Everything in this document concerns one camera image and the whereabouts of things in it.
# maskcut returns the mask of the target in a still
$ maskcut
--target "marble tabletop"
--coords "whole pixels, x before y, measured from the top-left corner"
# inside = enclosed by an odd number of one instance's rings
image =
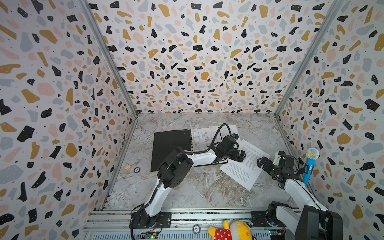
[[[235,124],[242,139],[274,156],[276,151],[288,152],[271,114],[139,114],[132,140],[124,158],[122,168],[105,208],[131,209],[144,203],[151,194],[157,172],[151,172],[152,146],[155,132],[196,129]],[[251,191],[220,170],[218,166],[194,167],[184,181],[173,188],[163,208],[266,208],[271,201],[291,202],[288,193],[280,189],[277,182],[264,171]]]

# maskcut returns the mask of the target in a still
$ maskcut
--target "silver microphone mesh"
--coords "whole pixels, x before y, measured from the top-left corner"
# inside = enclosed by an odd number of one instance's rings
[[[307,155],[307,158],[316,160],[320,156],[320,153],[319,153],[319,150],[311,147],[307,149],[306,155]]]

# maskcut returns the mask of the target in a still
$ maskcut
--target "toy microphone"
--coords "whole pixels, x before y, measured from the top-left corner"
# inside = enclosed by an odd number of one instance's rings
[[[306,154],[307,154],[307,163],[304,166],[304,179],[303,179],[303,182],[305,184],[307,184],[310,179],[315,160],[320,156],[319,150],[313,147],[308,148]]]

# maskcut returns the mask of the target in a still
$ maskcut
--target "side wall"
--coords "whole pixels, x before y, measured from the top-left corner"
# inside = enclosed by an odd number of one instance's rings
[[[344,239],[383,239],[383,3],[345,1],[278,116],[301,163],[320,150],[310,183]]]
[[[131,113],[77,2],[0,7],[0,238],[79,239]]]
[[[274,112],[333,1],[89,0],[138,112]]]

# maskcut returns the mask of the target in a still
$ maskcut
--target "plush toy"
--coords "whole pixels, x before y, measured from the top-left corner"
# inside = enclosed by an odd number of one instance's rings
[[[245,222],[235,221],[229,226],[228,221],[224,221],[224,229],[209,227],[209,235],[212,240],[251,240],[252,236],[248,225]]]

